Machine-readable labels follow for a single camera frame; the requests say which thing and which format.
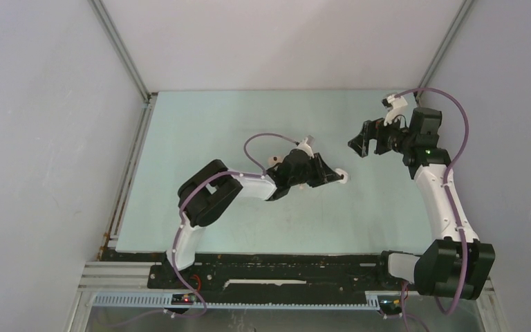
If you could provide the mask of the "white earbud charging case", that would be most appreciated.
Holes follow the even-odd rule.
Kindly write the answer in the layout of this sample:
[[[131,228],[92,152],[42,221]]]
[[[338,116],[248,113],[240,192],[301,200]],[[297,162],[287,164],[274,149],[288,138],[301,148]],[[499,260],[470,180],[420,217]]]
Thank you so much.
[[[340,169],[340,168],[335,168],[335,173],[338,175],[338,179],[337,179],[337,182],[340,183],[340,184],[346,184],[348,182],[348,179],[349,179],[349,175],[348,173],[343,170],[343,169]]]

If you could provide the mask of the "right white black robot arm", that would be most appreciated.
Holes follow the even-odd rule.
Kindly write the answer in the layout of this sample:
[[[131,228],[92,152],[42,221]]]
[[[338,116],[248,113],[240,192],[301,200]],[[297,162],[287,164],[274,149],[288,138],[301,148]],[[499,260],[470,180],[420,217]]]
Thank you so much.
[[[402,154],[425,204],[434,239],[421,255],[382,252],[374,271],[377,285],[392,289],[402,280],[413,284],[421,295],[475,300],[489,277],[495,251],[478,238],[460,204],[451,158],[438,147],[442,117],[441,111],[417,107],[408,127],[399,120],[390,124],[383,118],[367,120],[348,146],[366,157],[369,143],[375,140],[375,154]]]

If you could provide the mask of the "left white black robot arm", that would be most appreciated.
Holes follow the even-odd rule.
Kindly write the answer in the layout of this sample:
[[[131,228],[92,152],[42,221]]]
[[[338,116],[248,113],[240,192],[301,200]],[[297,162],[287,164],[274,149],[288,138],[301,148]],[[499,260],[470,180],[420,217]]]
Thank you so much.
[[[194,174],[178,189],[180,224],[166,256],[169,265],[164,278],[174,288],[188,285],[197,247],[205,229],[215,223],[235,199],[277,201],[290,189],[311,188],[330,183],[345,184],[348,173],[329,167],[319,153],[300,149],[285,157],[272,157],[263,174],[235,171],[215,159]]]

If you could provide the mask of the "pink earbud charging case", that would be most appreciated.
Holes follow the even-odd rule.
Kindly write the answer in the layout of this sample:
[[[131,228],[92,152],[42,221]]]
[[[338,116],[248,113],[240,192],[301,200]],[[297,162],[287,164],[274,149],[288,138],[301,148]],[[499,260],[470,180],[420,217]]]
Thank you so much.
[[[283,157],[281,156],[271,156],[268,158],[268,167],[274,167],[279,163],[283,162]]]

